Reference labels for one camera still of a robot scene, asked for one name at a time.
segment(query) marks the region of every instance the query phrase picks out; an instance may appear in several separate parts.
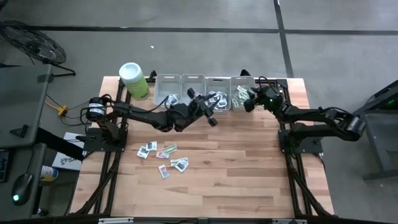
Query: mouse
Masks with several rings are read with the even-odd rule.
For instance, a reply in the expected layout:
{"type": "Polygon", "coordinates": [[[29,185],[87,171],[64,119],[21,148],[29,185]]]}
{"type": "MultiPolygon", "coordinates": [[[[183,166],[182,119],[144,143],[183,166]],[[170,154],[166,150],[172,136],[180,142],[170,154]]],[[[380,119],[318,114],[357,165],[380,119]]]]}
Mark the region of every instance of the mouse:
{"type": "Polygon", "coordinates": [[[17,177],[11,191],[11,200],[14,205],[24,205],[28,201],[32,182],[32,174],[26,173],[17,177]]]}

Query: concrete floor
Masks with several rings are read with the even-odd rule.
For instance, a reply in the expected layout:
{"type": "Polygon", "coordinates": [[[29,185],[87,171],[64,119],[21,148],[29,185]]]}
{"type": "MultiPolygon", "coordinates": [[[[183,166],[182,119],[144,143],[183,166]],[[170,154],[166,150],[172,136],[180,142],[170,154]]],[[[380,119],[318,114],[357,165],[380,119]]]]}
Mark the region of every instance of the concrete floor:
{"type": "MultiPolygon", "coordinates": [[[[398,1],[280,0],[286,29],[397,30],[398,1]]],[[[272,0],[12,0],[0,19],[32,25],[278,28],[272,0]]],[[[64,64],[76,77],[57,78],[49,95],[77,105],[96,96],[102,77],[118,75],[125,62],[144,73],[203,73],[211,76],[287,77],[279,34],[174,32],[45,32],[67,53],[64,64]]],[[[354,111],[397,79],[398,36],[287,35],[294,77],[304,78],[312,107],[354,111]]],[[[0,62],[30,65],[26,55],[0,42],[0,62]]],[[[41,126],[63,136],[82,128],[60,124],[45,108],[41,126]]],[[[326,176],[335,213],[345,218],[396,222],[398,179],[364,182],[377,171],[366,136],[358,142],[324,138],[326,176]]],[[[53,152],[46,161],[51,162],[53,152]]],[[[44,194],[42,206],[62,215],[76,172],[62,172],[44,194]]]]}

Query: white plastic bin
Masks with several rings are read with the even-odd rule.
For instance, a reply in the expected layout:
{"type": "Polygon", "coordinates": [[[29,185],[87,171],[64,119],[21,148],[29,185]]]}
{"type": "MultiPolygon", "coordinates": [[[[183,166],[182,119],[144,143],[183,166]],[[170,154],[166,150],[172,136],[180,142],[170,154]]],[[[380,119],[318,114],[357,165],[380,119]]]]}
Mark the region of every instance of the white plastic bin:
{"type": "Polygon", "coordinates": [[[231,109],[231,81],[229,78],[206,78],[206,94],[210,91],[222,91],[227,94],[227,106],[225,110],[214,109],[215,114],[227,114],[231,109]]]}
{"type": "Polygon", "coordinates": [[[206,95],[205,88],[206,77],[204,75],[191,75],[184,74],[181,76],[181,103],[189,104],[191,99],[187,95],[187,91],[189,88],[193,88],[195,90],[195,94],[201,94],[203,96],[206,95]]]}
{"type": "Polygon", "coordinates": [[[232,97],[237,91],[238,86],[241,86],[247,90],[251,87],[256,87],[256,81],[253,77],[231,77],[231,107],[234,112],[246,112],[244,108],[236,108],[232,104],[232,97]]]}
{"type": "Polygon", "coordinates": [[[170,94],[176,94],[178,100],[181,99],[181,76],[176,74],[158,74],[155,82],[155,105],[159,105],[170,94]]]}

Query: white bottle cap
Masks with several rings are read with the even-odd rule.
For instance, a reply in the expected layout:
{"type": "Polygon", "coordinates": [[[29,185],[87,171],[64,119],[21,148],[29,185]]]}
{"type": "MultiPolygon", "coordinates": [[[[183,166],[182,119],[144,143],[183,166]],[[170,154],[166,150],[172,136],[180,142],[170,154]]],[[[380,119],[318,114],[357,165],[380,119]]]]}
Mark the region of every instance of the white bottle cap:
{"type": "Polygon", "coordinates": [[[141,78],[142,70],[141,67],[134,62],[125,63],[119,69],[119,76],[124,83],[135,83],[141,78]]]}

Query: wooden tabletop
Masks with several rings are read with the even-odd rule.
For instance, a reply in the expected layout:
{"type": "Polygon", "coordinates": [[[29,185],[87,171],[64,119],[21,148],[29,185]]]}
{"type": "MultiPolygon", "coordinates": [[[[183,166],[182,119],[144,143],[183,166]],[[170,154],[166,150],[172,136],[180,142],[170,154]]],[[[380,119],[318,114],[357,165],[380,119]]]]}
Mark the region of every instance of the wooden tabletop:
{"type": "MultiPolygon", "coordinates": [[[[301,78],[288,78],[290,99],[299,108],[308,108],[307,93],[301,78]]],[[[119,77],[104,77],[99,95],[114,99],[119,77]]],[[[154,85],[147,100],[135,106],[151,109],[154,85]]],[[[257,107],[253,113],[217,115],[211,128],[206,118],[193,123],[182,133],[162,133],[151,125],[129,120],[129,139],[122,154],[116,183],[113,217],[228,217],[292,218],[292,199],[285,158],[279,151],[279,124],[272,114],[257,107]],[[147,159],[137,157],[140,145],[157,141],[158,150],[177,144],[170,159],[188,157],[184,173],[151,152],[147,159]],[[158,166],[165,164],[170,177],[163,179],[158,166]]],[[[89,199],[100,179],[103,152],[92,153],[83,161],[71,212],[89,199]]],[[[319,159],[303,154],[309,189],[333,213],[325,172],[319,159]]],[[[107,197],[104,191],[102,209],[107,197]]],[[[304,211],[302,193],[298,191],[304,211]]]]}

